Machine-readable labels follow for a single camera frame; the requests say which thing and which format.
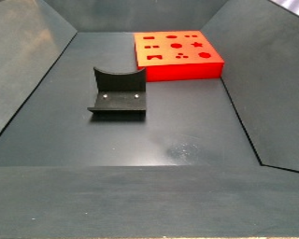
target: black bracket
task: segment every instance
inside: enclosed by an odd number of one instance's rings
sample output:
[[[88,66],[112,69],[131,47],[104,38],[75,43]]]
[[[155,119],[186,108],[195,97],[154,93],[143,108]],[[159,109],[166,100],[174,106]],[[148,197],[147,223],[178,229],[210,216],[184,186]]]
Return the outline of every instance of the black bracket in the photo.
[[[146,68],[114,74],[95,67],[95,77],[99,94],[91,112],[146,112]]]

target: bin floor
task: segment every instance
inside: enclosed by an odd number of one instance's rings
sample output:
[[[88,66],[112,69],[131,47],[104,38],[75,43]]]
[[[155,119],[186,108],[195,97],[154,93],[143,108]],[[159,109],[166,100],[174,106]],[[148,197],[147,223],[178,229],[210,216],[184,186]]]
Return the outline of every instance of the bin floor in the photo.
[[[257,165],[219,79],[147,83],[144,121],[96,121],[93,66],[136,70],[132,34],[79,34],[0,138],[0,166]]]
[[[136,69],[132,34],[77,34],[0,137],[0,237],[299,236],[299,174],[259,166],[221,80],[95,121],[93,66]]]

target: star cutout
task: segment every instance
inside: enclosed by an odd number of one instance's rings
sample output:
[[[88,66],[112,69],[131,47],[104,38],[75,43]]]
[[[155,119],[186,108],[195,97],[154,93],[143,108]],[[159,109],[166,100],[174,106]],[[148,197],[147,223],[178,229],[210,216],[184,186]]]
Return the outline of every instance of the star cutout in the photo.
[[[202,43],[198,43],[198,42],[195,42],[194,44],[191,44],[191,45],[194,45],[195,46],[195,48],[202,48],[203,47],[203,44]]]

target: red shape sorter block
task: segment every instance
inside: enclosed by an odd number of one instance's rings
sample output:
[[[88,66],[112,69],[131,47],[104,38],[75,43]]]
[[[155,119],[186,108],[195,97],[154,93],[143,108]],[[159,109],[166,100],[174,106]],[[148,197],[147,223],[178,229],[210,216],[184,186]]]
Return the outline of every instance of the red shape sorter block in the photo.
[[[138,67],[147,81],[219,78],[225,61],[200,31],[135,34]]]

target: dark gray surface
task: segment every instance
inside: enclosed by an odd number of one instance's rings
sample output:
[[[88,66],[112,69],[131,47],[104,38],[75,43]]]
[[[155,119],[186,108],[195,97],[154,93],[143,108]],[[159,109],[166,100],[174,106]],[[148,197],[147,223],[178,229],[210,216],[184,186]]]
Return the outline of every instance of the dark gray surface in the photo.
[[[253,150],[219,79],[148,83],[146,121],[97,122],[95,66],[136,70],[132,34],[77,34],[0,137],[0,166],[246,165]]]
[[[198,30],[227,0],[47,0],[79,32]]]
[[[299,236],[299,175],[253,160],[0,168],[0,236]]]
[[[299,17],[266,0],[233,0],[203,28],[266,165],[299,171]]]
[[[44,1],[0,2],[0,133],[75,34]]]

